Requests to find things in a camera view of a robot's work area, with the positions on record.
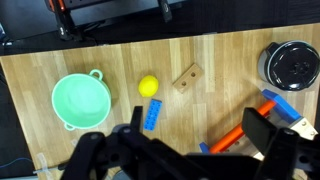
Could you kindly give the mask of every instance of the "orange handle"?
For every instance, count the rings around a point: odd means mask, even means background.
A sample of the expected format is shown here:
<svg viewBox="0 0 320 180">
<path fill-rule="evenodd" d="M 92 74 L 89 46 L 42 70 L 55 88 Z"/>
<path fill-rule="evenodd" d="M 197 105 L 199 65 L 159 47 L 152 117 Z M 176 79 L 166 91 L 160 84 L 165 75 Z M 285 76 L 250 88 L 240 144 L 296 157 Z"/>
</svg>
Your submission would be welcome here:
<svg viewBox="0 0 320 180">
<path fill-rule="evenodd" d="M 268 100 L 266 103 L 264 103 L 257 111 L 262 116 L 266 116 L 268 112 L 276 105 L 277 103 Z M 218 153 L 223 152 L 226 149 L 228 149 L 233 143 L 238 141 L 242 136 L 244 135 L 244 132 L 241 128 L 241 123 L 238 124 L 235 128 L 233 128 L 228 134 L 226 134 L 220 141 L 218 141 L 215 145 L 213 145 L 210 148 L 211 153 Z"/>
</svg>

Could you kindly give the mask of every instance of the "blue toy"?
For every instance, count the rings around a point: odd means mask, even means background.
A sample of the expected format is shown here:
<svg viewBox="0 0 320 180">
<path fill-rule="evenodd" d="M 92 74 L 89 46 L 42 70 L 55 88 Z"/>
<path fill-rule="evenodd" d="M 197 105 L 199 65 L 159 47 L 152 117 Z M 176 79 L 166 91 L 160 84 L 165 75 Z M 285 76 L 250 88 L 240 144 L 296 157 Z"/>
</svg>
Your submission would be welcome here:
<svg viewBox="0 0 320 180">
<path fill-rule="evenodd" d="M 280 95 L 269 91 L 267 89 L 262 91 L 262 95 L 268 99 L 273 100 L 277 103 L 277 105 L 273 108 L 277 114 L 281 117 L 281 119 L 285 120 L 289 124 L 298 120 L 301 115 L 291 107 L 286 100 L 284 100 Z"/>
<path fill-rule="evenodd" d="M 154 100 L 154 99 L 151 100 L 151 103 L 148 109 L 148 114 L 143 126 L 145 130 L 149 130 L 149 131 L 154 130 L 154 127 L 156 126 L 157 119 L 160 113 L 161 106 L 162 106 L 161 101 Z"/>
<path fill-rule="evenodd" d="M 209 146 L 205 142 L 200 143 L 199 147 L 202 153 L 210 153 Z"/>
</svg>

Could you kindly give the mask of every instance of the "wooden tabletop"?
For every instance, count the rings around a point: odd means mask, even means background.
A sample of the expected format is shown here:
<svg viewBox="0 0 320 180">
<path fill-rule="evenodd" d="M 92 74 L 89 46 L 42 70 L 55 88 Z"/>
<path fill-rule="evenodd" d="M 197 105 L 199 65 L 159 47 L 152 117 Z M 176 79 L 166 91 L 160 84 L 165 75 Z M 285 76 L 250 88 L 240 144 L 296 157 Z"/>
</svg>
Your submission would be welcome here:
<svg viewBox="0 0 320 180">
<path fill-rule="evenodd" d="M 308 89 L 284 92 L 259 78 L 260 53 L 271 42 L 303 40 L 320 50 L 320 24 L 203 35 L 177 39 L 108 45 L 1 57 L 10 92 L 36 168 L 43 153 L 48 166 L 67 160 L 72 140 L 89 131 L 105 135 L 128 123 L 134 106 L 143 105 L 144 117 L 151 98 L 143 98 L 138 83 L 145 75 L 159 80 L 153 97 L 163 106 L 149 138 L 159 138 L 184 154 L 199 152 L 202 141 L 213 145 L 235 127 L 244 107 L 259 107 L 268 88 L 282 95 L 314 124 L 319 78 Z M 193 64 L 204 72 L 181 94 L 173 83 Z M 112 110 L 97 128 L 67 131 L 51 105 L 51 93 L 62 77 L 100 69 L 112 94 Z M 53 171 L 54 179 L 60 172 Z"/>
</svg>

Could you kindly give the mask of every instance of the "black metal frame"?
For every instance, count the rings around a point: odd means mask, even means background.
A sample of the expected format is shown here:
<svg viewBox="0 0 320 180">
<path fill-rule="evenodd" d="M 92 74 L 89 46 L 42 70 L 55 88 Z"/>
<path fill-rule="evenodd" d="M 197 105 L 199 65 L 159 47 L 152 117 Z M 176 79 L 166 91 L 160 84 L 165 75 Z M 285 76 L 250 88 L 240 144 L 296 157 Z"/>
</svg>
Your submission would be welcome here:
<svg viewBox="0 0 320 180">
<path fill-rule="evenodd" d="M 256 110 L 246 108 L 243 130 L 265 155 L 263 161 L 237 154 L 180 155 L 160 140 L 139 132 L 142 107 L 135 107 L 131 124 L 118 125 L 111 135 L 83 135 L 61 179 L 102 179 L 120 166 L 132 179 L 292 179 L 294 168 L 319 178 L 319 136 L 301 138 L 288 128 L 277 129 Z"/>
<path fill-rule="evenodd" d="M 83 8 L 95 4 L 105 3 L 111 0 L 45 0 L 48 9 L 55 14 L 58 32 L 62 40 L 84 40 L 81 29 L 76 28 L 70 15 L 71 10 Z M 172 13 L 167 0 L 157 0 L 165 22 L 172 20 Z"/>
</svg>

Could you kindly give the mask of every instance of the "mint green colander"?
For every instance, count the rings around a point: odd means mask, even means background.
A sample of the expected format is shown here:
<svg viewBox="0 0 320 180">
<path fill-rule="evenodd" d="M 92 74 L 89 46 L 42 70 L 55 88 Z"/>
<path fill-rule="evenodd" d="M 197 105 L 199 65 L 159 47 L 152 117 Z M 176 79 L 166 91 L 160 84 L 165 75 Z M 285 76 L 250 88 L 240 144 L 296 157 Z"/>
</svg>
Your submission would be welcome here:
<svg viewBox="0 0 320 180">
<path fill-rule="evenodd" d="M 67 130 L 93 128 L 107 118 L 111 94 L 102 77 L 102 72 L 94 69 L 89 75 L 68 75 L 54 87 L 53 109 Z"/>
</svg>

